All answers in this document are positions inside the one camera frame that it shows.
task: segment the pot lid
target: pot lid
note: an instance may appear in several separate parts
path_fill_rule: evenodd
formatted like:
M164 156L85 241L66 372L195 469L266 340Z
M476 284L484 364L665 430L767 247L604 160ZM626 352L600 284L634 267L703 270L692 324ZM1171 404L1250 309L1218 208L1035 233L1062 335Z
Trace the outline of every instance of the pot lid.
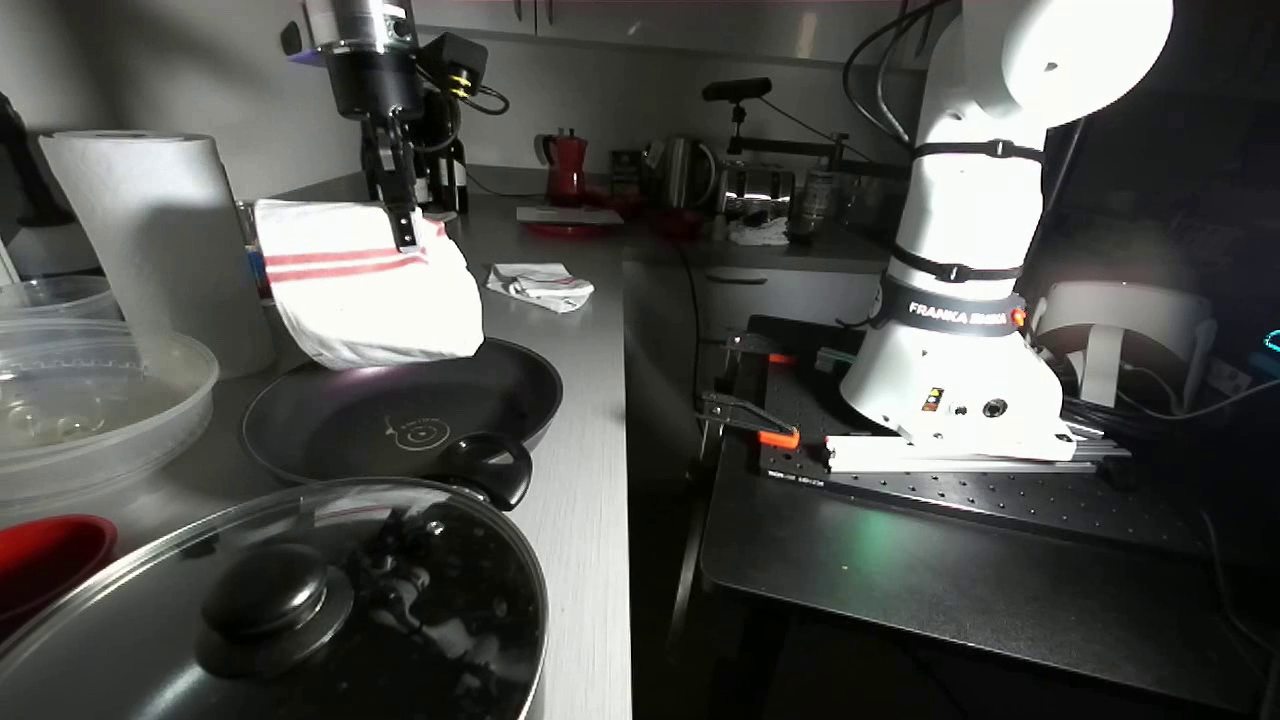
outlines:
M521 717L546 575L487 505L326 483L188 525L0 648L4 717Z

